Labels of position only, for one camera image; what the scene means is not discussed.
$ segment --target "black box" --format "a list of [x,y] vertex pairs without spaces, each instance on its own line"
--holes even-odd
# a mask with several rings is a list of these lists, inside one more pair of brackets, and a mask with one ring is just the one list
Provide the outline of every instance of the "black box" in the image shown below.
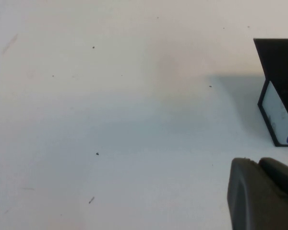
[[288,146],[288,39],[254,39],[265,83],[258,106],[275,146]]

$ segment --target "gray plastic object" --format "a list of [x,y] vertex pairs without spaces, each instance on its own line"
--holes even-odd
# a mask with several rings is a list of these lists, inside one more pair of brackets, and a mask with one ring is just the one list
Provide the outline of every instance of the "gray plastic object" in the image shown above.
[[288,230],[288,166],[235,158],[227,200],[233,230]]

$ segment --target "scratch mark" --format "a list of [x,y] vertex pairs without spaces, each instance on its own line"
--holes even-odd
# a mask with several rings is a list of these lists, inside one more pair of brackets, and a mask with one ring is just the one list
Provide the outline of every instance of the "scratch mark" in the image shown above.
[[34,188],[21,188],[21,189],[23,189],[23,190],[35,190]]
[[90,204],[94,199],[95,199],[95,197],[93,197],[93,198],[90,200],[90,202],[88,202],[88,203]]
[[2,55],[5,54],[6,51],[8,51],[8,49],[11,47],[11,45],[13,45],[16,40],[17,40],[18,34],[16,34],[10,41],[9,43],[4,47],[4,49],[2,50]]

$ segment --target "white surface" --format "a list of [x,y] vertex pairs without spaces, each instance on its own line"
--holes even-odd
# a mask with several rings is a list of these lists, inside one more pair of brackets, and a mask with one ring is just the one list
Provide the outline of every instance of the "white surface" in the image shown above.
[[264,96],[263,108],[270,120],[278,142],[287,145],[288,112],[271,82],[269,82]]
[[0,0],[0,229],[230,229],[231,160],[288,164],[253,37],[288,1]]

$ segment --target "dust particle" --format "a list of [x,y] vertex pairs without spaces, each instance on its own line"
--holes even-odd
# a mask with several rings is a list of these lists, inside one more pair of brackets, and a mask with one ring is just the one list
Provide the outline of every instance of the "dust particle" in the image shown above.
[[90,202],[88,202],[88,203],[90,204],[94,199],[95,199],[95,197],[93,197],[93,198],[90,200]]

